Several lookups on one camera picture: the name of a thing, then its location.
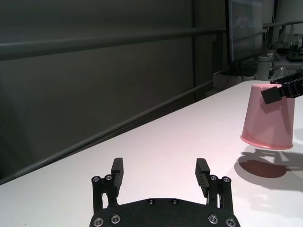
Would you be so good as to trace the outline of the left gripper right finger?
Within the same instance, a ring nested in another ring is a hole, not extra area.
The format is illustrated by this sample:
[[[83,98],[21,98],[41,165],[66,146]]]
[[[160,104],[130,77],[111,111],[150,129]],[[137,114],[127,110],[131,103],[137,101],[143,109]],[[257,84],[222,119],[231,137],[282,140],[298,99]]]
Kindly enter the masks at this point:
[[[196,159],[195,175],[207,206],[233,210],[231,178],[218,178],[210,174],[210,168],[204,158]]]

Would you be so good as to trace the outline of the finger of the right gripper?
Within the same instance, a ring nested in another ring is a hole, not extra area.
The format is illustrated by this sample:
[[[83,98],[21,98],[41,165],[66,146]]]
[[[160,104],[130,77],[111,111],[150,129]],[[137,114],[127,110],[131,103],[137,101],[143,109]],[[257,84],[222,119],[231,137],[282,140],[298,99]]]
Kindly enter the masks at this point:
[[[290,83],[281,84],[280,87],[273,86],[266,90],[261,91],[265,104],[271,104],[286,98],[297,98],[303,95],[303,82],[295,81]]]
[[[270,81],[270,84],[284,84],[284,83],[293,82],[293,81],[296,81],[296,80],[302,79],[302,78],[303,78],[303,72],[299,71],[294,74],[290,74],[288,76],[272,80],[272,81]]]

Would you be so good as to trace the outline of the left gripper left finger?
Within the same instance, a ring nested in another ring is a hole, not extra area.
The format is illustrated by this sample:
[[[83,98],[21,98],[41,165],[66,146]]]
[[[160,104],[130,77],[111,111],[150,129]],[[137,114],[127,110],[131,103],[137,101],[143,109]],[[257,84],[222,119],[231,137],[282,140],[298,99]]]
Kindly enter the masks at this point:
[[[117,198],[124,176],[124,164],[121,157],[115,158],[111,173],[104,178],[94,176],[91,179],[93,190],[93,211],[101,211],[103,207],[103,194],[106,194],[108,208],[118,206]]]

